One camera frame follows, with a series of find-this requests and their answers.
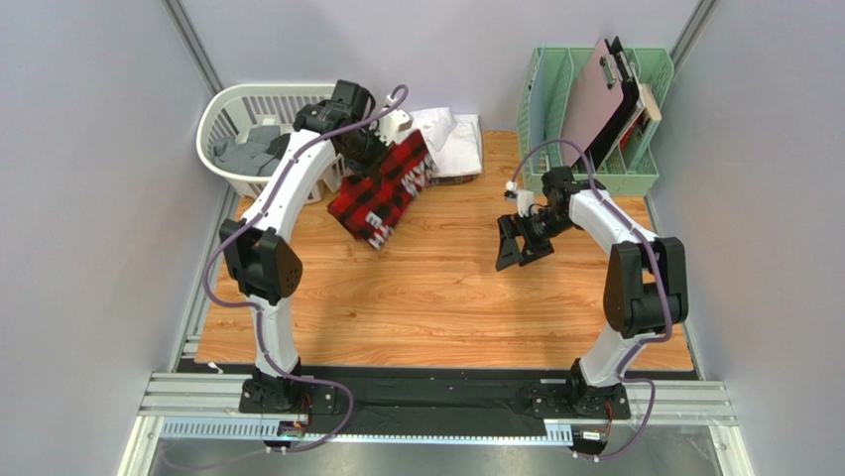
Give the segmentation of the black shirt in basket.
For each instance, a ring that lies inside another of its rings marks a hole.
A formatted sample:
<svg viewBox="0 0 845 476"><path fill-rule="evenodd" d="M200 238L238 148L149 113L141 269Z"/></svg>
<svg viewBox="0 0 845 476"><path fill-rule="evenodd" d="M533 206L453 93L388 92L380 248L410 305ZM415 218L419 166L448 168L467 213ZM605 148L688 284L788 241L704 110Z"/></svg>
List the black shirt in basket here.
<svg viewBox="0 0 845 476"><path fill-rule="evenodd" d="M265 153L275 160L281 160L287 153L291 136L291 133L285 133L271 140Z"/></svg>

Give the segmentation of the red black plaid shirt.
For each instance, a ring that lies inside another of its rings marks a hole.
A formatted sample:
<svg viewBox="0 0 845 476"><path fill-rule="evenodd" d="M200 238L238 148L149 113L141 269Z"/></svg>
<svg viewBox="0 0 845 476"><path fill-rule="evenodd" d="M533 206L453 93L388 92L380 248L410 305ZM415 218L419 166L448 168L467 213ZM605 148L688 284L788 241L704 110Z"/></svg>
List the red black plaid shirt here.
<svg viewBox="0 0 845 476"><path fill-rule="evenodd" d="M326 210L353 239L380 251L436 173L422 132L412 130L393 146L377 180L345 178Z"/></svg>

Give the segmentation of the folded tartan shirt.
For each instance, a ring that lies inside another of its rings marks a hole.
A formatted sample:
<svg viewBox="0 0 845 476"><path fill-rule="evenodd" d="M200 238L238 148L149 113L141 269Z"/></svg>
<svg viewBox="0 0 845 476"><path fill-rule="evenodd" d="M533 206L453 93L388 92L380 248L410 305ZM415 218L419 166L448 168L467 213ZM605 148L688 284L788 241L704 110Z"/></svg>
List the folded tartan shirt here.
<svg viewBox="0 0 845 476"><path fill-rule="evenodd" d="M478 178L478 175L465 175L454 177L432 177L427 182L429 185L454 185L469 183Z"/></svg>

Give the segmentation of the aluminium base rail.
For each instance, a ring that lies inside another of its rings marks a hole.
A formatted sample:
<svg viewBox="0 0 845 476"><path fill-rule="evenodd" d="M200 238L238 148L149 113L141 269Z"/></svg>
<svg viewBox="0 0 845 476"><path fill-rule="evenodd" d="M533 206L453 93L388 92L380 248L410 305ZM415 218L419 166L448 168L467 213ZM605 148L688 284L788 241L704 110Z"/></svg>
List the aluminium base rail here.
<svg viewBox="0 0 845 476"><path fill-rule="evenodd" d="M725 386L691 373L639 372L589 416L565 404L562 369L303 373L278 409L255 401L242 365L153 374L119 473L753 473Z"/></svg>

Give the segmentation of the folded white shirt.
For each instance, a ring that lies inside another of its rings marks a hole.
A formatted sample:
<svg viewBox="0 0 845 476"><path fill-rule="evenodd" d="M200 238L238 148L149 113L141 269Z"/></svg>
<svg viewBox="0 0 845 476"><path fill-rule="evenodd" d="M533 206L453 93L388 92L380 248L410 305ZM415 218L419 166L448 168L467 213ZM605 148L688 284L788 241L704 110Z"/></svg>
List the folded white shirt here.
<svg viewBox="0 0 845 476"><path fill-rule="evenodd" d="M449 107L435 107L411 111L410 116L413 129L422 132L434 163L435 179L476 177L483 172L477 114L461 114Z"/></svg>

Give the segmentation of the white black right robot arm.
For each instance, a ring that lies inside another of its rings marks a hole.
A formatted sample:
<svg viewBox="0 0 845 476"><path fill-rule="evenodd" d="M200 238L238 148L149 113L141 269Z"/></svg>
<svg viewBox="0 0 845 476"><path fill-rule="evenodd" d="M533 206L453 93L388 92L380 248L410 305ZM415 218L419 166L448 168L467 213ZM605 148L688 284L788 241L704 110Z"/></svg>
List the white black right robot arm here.
<svg viewBox="0 0 845 476"><path fill-rule="evenodd" d="M552 238L570 229L586 232L608 257L602 298L606 325L566 384L566 402L587 414L622 392L630 364L651 343L671 338L688 315L683 243L661 237L624 212L594 178L577 180L566 167L543 175L544 205L509 180L504 197L517 210L497 221L495 268L524 267L553 254Z"/></svg>

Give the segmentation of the black clipboard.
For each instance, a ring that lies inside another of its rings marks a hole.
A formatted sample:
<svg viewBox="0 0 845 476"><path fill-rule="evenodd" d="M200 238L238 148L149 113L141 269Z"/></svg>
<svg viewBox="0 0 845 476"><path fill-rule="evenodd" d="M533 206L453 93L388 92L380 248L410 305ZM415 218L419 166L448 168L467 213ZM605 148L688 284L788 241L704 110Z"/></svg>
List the black clipboard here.
<svg viewBox="0 0 845 476"><path fill-rule="evenodd" d="M605 39L596 50L600 56L590 64L597 65L603 83L598 90L600 97L593 103L599 112L600 128L593 133L587 148L595 169L621 140L641 103L639 78L620 37L616 36L612 41Z"/></svg>

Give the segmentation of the pink clipboard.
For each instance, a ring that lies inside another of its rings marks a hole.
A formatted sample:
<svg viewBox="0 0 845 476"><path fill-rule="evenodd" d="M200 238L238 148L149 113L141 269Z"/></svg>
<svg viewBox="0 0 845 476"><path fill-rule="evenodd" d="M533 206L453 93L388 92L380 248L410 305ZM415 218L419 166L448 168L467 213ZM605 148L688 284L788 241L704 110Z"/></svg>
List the pink clipboard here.
<svg viewBox="0 0 845 476"><path fill-rule="evenodd" d="M593 133L600 128L599 112L594 109L594 101L600 97L598 90L603 86L599 79L597 65L590 64L597 60L600 53L596 48L603 43L600 40L583 65L580 73L574 79L569 89L567 107L560 129L560 137L577 145L584 153L593 137Z"/></svg>

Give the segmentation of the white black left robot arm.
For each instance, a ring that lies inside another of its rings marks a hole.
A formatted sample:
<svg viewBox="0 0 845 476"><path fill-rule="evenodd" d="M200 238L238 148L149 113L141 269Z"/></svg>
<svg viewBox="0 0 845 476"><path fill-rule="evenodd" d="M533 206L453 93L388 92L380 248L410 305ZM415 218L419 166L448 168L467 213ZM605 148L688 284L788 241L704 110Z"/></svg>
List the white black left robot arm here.
<svg viewBox="0 0 845 476"><path fill-rule="evenodd" d="M329 99L297 112L285 153L253 205L240 220L221 224L216 252L255 325L258 355L244 386L248 398L273 393L290 405L306 384L299 374L291 312L303 264L290 239L311 188L336 161L360 178L379 180L395 137L410 126L400 109L408 93L406 85L396 86L377 110L366 88L337 81Z"/></svg>

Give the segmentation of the grey shirt in basket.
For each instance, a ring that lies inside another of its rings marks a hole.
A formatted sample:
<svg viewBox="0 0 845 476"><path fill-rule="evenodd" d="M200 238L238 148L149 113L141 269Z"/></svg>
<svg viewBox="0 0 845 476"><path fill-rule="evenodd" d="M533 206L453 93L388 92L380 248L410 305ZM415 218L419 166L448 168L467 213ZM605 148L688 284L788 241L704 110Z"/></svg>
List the grey shirt in basket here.
<svg viewBox="0 0 845 476"><path fill-rule="evenodd" d="M280 126L259 126L252 128L244 143L233 137L219 139L211 146L213 163L221 170L245 177L270 177L280 160L273 159L265 151L271 140L282 135Z"/></svg>

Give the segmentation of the red book in organizer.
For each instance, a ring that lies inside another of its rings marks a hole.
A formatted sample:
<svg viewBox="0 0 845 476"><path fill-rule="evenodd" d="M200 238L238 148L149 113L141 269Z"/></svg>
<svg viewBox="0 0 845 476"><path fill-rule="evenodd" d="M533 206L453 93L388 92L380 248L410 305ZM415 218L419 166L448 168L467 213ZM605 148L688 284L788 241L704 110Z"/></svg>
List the red book in organizer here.
<svg viewBox="0 0 845 476"><path fill-rule="evenodd" d="M634 155L639 150L644 140L646 129L652 121L650 109L650 106L646 106L643 109L637 120L621 139L619 148L623 155Z"/></svg>

